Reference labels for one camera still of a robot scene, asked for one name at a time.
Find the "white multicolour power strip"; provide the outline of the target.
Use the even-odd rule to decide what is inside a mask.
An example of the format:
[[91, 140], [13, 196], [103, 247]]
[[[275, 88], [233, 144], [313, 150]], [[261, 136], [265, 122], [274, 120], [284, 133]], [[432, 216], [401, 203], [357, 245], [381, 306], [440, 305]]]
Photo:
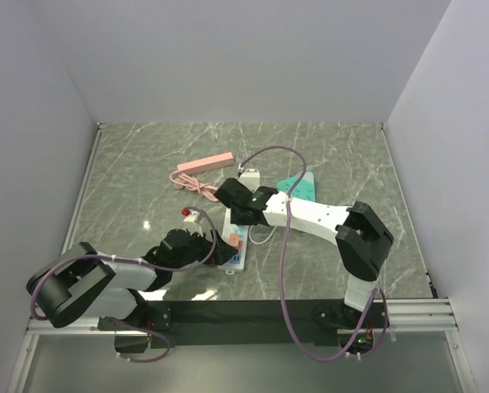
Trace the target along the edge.
[[219, 267], [219, 269], [225, 271], [227, 275], [234, 275], [235, 273], [240, 273], [244, 270], [249, 230], [249, 226], [232, 224], [231, 210], [226, 210], [222, 229], [222, 239], [237, 251], [236, 255]]

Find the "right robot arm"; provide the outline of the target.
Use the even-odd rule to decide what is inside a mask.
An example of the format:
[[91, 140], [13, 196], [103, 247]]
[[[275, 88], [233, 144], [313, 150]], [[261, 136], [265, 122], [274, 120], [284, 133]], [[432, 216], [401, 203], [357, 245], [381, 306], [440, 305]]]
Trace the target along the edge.
[[342, 319], [359, 327], [369, 318], [369, 297], [394, 242], [370, 205], [362, 201], [353, 206], [325, 205], [266, 186], [253, 192], [235, 178], [226, 179], [215, 197], [230, 209], [232, 224], [291, 228], [331, 242], [349, 273]]

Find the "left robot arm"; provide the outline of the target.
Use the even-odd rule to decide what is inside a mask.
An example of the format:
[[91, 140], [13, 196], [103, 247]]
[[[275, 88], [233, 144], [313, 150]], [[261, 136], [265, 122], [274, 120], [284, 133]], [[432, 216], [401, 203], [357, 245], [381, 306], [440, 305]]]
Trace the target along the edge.
[[39, 270], [26, 283], [43, 315], [55, 328], [84, 316], [117, 318], [124, 327], [140, 327], [147, 302], [140, 293], [161, 289], [173, 272], [196, 264], [221, 266], [237, 253], [217, 231], [215, 240], [188, 230], [169, 231], [141, 260], [115, 258], [80, 242]]

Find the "pink charger plug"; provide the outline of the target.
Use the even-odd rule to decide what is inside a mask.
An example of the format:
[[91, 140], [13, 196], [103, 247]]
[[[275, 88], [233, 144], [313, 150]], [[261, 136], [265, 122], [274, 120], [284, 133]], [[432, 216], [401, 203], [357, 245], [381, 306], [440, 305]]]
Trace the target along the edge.
[[243, 248], [243, 240], [238, 233], [231, 233], [228, 238], [228, 244], [237, 251]]

